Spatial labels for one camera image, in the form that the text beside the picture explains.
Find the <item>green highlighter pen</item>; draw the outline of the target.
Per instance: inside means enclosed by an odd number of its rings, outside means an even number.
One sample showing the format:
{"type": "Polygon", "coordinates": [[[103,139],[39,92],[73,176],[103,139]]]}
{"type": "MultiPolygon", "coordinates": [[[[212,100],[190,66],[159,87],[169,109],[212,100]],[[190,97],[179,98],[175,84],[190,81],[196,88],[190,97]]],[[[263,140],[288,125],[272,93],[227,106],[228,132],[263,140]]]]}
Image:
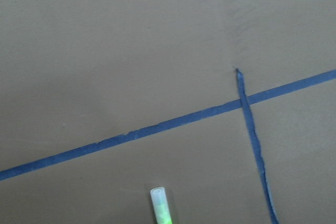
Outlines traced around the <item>green highlighter pen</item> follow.
{"type": "Polygon", "coordinates": [[[150,190],[152,206],[155,214],[156,223],[172,224],[169,204],[164,187],[157,187],[150,190]]]}

